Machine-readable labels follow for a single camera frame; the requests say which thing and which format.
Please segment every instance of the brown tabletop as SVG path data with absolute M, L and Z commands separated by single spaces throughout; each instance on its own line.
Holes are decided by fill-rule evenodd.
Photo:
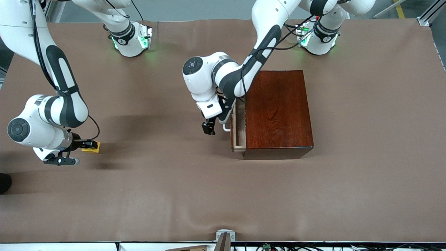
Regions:
M 315 148 L 274 161 L 241 160 L 221 129 L 203 134 L 182 79 L 191 56 L 242 62 L 251 21 L 155 28 L 153 49 L 125 58 L 102 24 L 50 25 L 101 126 L 101 154 L 73 152 L 74 167 L 44 165 L 7 137 L 30 96 L 53 94 L 14 57 L 0 91 L 0 171 L 14 180 L 0 242 L 206 240 L 221 228 L 246 241 L 445 240 L 446 73 L 429 27 L 347 20 L 328 55 L 275 51 L 265 70 L 304 71 Z

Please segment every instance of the white robot link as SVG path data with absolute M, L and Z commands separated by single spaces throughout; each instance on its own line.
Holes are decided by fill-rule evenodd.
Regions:
M 215 120 L 225 124 L 238 97 L 243 97 L 266 63 L 281 37 L 281 28 L 299 6 L 320 17 L 311 33 L 300 42 L 312 54 L 325 54 L 334 45 L 346 11 L 367 13 L 375 0 L 257 0 L 252 8 L 252 22 L 257 42 L 242 65 L 224 52 L 207 57 L 192 57 L 183 66 L 183 78 L 206 121 L 206 134 L 214 135 Z
M 138 22 L 130 22 L 122 10 L 131 0 L 72 0 L 88 10 L 104 23 L 110 32 L 115 48 L 126 57 L 135 57 L 150 48 L 152 28 Z
M 70 158 L 71 151 L 98 146 L 69 129 L 85 122 L 88 108 L 65 54 L 48 31 L 40 5 L 31 0 L 0 1 L 0 37 L 10 50 L 40 65 L 57 94 L 30 97 L 22 113 L 10 121 L 9 137 L 33 147 L 45 164 L 78 164 L 78 159 Z

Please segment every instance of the gray floor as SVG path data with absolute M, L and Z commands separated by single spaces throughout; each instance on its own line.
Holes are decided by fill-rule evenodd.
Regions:
M 149 21 L 193 21 L 201 19 L 251 19 L 251 8 L 256 0 L 134 0 L 145 20 Z M 426 10 L 433 0 L 407 0 L 402 4 L 406 18 L 415 18 Z M 372 18 L 375 14 L 390 6 L 393 0 L 376 0 L 373 9 L 362 17 Z M 58 3 L 63 8 L 55 10 L 50 19 L 52 22 L 99 22 L 90 12 L 72 2 Z M 130 5 L 125 9 L 132 21 L 140 20 L 136 9 Z M 304 19 L 309 13 L 297 9 L 290 19 Z M 396 9 L 387 12 L 381 18 L 398 18 Z M 444 10 L 432 25 L 434 40 L 438 51 L 446 58 L 446 10 Z M 0 67 L 7 69 L 11 62 L 12 53 L 0 41 Z

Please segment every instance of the brown wooden cabinet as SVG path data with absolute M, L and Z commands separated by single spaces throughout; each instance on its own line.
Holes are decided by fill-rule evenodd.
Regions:
M 303 71 L 260 71 L 231 119 L 244 159 L 299 159 L 314 148 Z

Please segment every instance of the yellow stripe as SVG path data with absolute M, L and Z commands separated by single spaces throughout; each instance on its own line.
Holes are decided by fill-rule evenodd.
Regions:
M 403 8 L 401 8 L 401 4 L 399 4 L 399 5 L 396 6 L 396 12 L 398 13 L 398 17 L 399 17 L 399 18 L 401 18 L 401 19 L 406 18 L 406 17 L 404 16 L 404 13 L 403 13 Z

